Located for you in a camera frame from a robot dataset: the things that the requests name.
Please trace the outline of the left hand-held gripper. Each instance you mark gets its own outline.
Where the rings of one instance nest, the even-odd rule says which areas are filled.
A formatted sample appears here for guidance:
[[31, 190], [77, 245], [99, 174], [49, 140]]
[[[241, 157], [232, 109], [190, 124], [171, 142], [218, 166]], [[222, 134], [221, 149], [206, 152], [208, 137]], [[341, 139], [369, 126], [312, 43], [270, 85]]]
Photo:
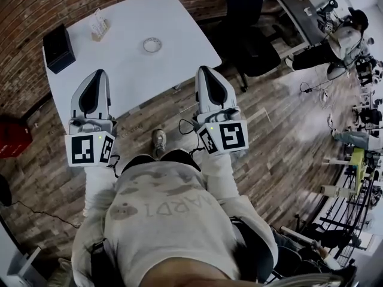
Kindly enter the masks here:
[[110, 106], [108, 75], [98, 69], [83, 80], [71, 100], [73, 119], [65, 135], [69, 166], [109, 165], [115, 142], [112, 134], [115, 121], [110, 117]]

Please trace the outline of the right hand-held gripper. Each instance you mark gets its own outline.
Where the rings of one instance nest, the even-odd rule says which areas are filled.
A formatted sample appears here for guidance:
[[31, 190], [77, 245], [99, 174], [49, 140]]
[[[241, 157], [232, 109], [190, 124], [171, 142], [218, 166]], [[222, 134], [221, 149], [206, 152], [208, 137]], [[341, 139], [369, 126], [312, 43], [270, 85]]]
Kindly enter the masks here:
[[213, 68], [201, 66], [195, 85], [198, 110], [193, 125], [207, 153], [222, 155], [248, 149], [247, 121], [236, 106], [231, 83]]

